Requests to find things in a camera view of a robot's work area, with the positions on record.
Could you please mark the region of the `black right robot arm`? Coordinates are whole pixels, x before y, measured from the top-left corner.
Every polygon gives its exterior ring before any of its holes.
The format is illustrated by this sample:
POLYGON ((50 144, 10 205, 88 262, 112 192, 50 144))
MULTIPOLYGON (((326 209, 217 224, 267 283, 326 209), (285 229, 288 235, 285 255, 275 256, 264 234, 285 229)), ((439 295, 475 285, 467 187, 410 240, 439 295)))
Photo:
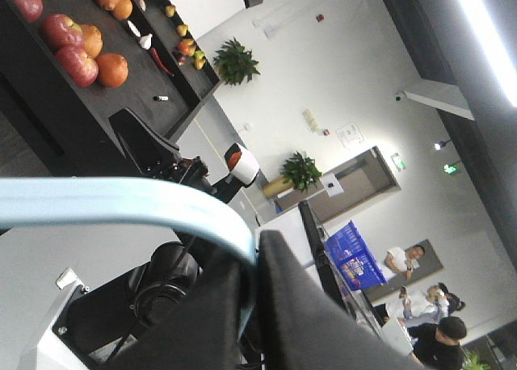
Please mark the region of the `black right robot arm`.
POLYGON ((156 133, 134 111, 125 107, 110 116, 109 122, 124 156, 143 177, 192 187, 226 204, 258 177, 256 157, 238 143, 225 152, 228 174, 211 184, 208 168, 200 157, 182 157, 177 145, 156 133))

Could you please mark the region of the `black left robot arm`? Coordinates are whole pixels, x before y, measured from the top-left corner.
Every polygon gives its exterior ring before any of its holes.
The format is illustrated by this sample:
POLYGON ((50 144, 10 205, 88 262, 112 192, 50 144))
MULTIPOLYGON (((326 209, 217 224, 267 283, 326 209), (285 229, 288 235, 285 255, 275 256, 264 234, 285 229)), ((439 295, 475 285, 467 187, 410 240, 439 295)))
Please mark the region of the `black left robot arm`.
POLYGON ((412 369, 308 276, 281 233, 261 233, 257 303, 244 334, 244 273, 217 251, 202 273, 174 242, 151 261, 83 293, 68 285, 21 369, 412 369))

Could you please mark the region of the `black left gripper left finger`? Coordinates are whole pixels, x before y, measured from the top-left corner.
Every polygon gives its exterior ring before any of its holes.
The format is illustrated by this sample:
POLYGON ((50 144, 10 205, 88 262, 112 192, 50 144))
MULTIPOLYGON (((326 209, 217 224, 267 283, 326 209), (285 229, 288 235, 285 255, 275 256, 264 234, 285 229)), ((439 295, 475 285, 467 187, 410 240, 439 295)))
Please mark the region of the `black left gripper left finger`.
POLYGON ((241 268, 218 260, 187 298, 106 369, 235 369, 241 268))

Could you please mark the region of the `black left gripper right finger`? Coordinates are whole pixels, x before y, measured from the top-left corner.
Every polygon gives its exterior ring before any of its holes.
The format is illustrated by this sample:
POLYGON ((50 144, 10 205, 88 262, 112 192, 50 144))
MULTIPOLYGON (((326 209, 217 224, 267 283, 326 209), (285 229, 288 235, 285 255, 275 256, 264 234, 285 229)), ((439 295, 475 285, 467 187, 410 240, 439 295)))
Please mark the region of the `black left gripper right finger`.
POLYGON ((336 305, 276 230, 259 238, 258 319, 269 369, 419 367, 336 305))

